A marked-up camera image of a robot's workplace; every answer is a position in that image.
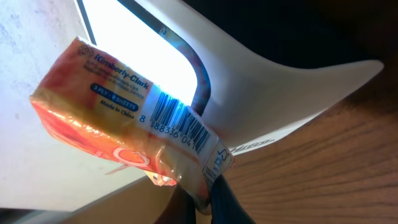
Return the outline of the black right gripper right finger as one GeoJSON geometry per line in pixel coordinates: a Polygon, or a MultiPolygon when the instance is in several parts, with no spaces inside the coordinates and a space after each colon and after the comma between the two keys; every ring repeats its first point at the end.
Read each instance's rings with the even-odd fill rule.
{"type": "Polygon", "coordinates": [[[211,189],[212,224],[255,224],[256,222],[239,204],[223,175],[214,182],[211,189]]]}

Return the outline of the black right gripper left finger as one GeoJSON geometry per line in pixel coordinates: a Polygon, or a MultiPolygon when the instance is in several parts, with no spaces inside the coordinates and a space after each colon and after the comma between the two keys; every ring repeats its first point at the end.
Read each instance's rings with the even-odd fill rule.
{"type": "Polygon", "coordinates": [[[154,224],[196,224],[196,208],[191,196],[176,185],[170,200],[154,224]]]}

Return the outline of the orange snack packet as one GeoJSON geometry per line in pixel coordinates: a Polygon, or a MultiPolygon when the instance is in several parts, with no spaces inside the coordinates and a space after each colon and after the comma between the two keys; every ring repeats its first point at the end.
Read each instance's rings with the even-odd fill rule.
{"type": "Polygon", "coordinates": [[[30,102],[55,139],[142,169],[156,185],[179,185],[200,211],[234,162],[190,106],[81,37],[58,57],[30,102]]]}

